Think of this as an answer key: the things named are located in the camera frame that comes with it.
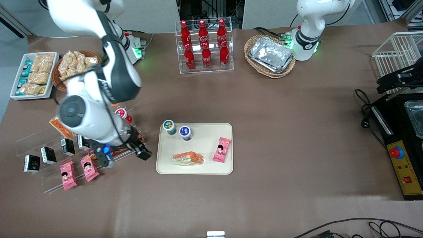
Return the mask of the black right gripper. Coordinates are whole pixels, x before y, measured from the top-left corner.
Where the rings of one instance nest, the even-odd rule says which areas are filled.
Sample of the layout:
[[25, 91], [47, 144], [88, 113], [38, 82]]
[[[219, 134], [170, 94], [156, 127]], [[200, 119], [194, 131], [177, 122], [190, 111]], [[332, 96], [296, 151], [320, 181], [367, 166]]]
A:
[[143, 136], [136, 128], [131, 128], [130, 132], [120, 133], [120, 140], [120, 147], [137, 151], [139, 159], [146, 161], [152, 156], [152, 152], [145, 149]]

